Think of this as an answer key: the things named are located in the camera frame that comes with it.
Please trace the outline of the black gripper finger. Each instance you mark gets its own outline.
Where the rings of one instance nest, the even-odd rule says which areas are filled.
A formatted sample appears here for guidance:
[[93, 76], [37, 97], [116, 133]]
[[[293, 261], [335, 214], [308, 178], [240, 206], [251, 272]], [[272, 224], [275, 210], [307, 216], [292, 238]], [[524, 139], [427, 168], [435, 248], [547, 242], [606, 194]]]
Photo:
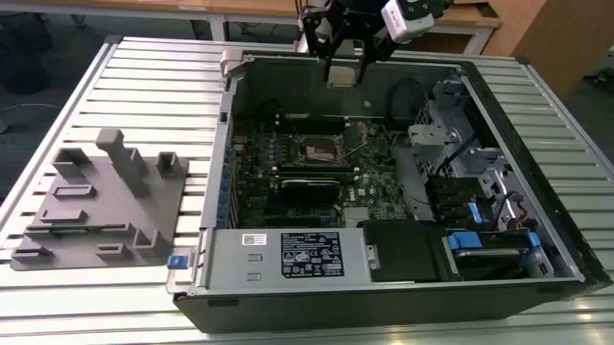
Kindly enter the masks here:
[[376, 61], [387, 61], [397, 48], [397, 43], [392, 40], [388, 33], [384, 34], [383, 38], [375, 38], [376, 33], [384, 28], [384, 19], [380, 14], [372, 19], [365, 19], [357, 27], [353, 39], [360, 41], [363, 51], [357, 80], [363, 79], [368, 64]]
[[[328, 22], [331, 33], [324, 42], [319, 41], [316, 29]], [[329, 80], [332, 57], [343, 41], [349, 39], [351, 23], [343, 12], [336, 10], [303, 10], [300, 13], [301, 32], [305, 37], [308, 54], [324, 60], [324, 78]]]

